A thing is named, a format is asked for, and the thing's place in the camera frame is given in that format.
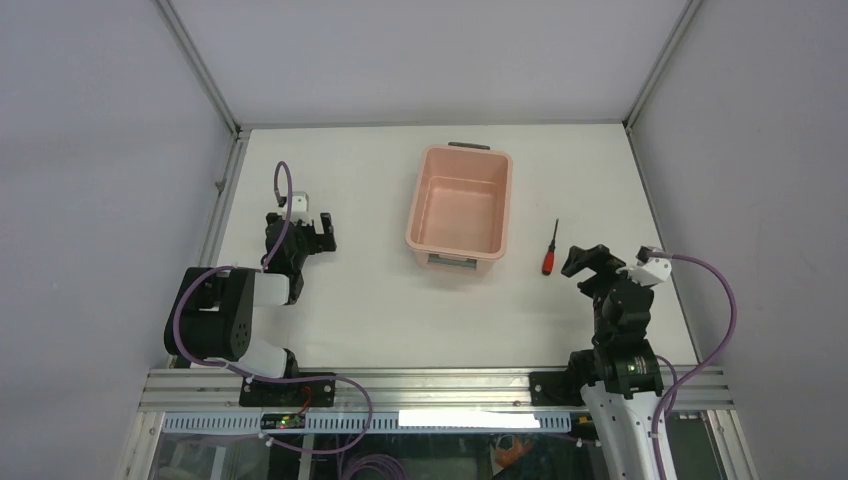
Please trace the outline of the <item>red handled screwdriver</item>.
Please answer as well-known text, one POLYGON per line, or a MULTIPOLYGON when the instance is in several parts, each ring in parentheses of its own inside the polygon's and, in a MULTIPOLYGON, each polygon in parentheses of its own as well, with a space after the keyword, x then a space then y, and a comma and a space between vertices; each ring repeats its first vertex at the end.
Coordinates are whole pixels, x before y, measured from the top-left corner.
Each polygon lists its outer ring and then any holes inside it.
POLYGON ((553 272, 555 265, 555 251, 556 251, 556 239, 557 239, 557 231, 558 231, 559 219, 555 220, 554 228, 551 236, 551 240, 548 244, 548 248, 546 254, 544 256, 541 273, 544 276, 550 276, 553 272))

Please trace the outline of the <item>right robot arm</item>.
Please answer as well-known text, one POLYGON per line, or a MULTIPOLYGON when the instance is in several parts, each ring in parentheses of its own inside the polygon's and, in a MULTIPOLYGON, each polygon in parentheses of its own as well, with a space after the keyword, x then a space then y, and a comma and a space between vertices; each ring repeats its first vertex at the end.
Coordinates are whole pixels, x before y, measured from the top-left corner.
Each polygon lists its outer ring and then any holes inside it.
POLYGON ((674 479, 661 365, 647 338, 654 288, 670 278, 670 262, 649 247, 634 265, 604 245, 571 247, 562 274, 585 269, 593 274, 578 289, 592 301, 592 347, 571 354, 565 394, 588 407, 611 478, 674 479))

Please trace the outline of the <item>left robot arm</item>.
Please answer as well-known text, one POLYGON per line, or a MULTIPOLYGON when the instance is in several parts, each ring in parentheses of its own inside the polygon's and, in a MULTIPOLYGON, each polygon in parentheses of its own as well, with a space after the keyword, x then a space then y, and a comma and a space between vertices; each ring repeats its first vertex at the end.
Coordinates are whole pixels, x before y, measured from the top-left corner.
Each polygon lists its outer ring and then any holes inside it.
POLYGON ((187 269, 163 341, 171 355, 264 378, 263 394, 277 406, 288 406, 301 392, 295 354, 253 332, 254 310, 296 304, 306 259, 334 252, 337 243, 328 212, 320 214, 320 230, 314 221, 302 219, 284 230, 278 213, 268 214, 266 223, 267 252, 273 255, 267 270, 234 267, 211 275, 209 268, 187 269))

